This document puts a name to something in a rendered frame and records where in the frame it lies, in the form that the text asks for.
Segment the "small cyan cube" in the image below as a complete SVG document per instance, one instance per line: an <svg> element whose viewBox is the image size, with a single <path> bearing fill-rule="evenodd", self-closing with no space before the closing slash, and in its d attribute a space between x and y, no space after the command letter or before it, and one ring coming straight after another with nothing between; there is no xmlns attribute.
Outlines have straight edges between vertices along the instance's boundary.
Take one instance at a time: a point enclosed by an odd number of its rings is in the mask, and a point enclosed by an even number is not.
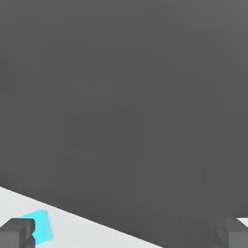
<svg viewBox="0 0 248 248"><path fill-rule="evenodd" d="M46 210L37 210L32 213L25 214L20 218L32 218L35 221L35 230L33 237L36 245L41 245L51 241L54 238L48 212Z"/></svg>

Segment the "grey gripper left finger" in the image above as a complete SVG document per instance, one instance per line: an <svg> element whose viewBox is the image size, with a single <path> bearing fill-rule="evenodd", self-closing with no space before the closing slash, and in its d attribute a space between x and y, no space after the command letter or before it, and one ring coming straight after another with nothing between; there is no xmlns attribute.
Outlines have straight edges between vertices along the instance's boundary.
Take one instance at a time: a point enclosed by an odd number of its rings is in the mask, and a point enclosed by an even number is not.
<svg viewBox="0 0 248 248"><path fill-rule="evenodd" d="M35 248L35 220L11 218L0 227L0 248Z"/></svg>

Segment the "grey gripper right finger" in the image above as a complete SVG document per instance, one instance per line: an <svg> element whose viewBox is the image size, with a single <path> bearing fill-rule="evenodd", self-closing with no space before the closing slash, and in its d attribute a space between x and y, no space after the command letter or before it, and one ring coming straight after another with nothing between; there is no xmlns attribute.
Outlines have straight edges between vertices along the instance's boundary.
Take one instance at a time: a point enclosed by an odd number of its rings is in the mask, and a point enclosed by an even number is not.
<svg viewBox="0 0 248 248"><path fill-rule="evenodd" d="M218 219L214 230L214 248L248 248L248 217Z"/></svg>

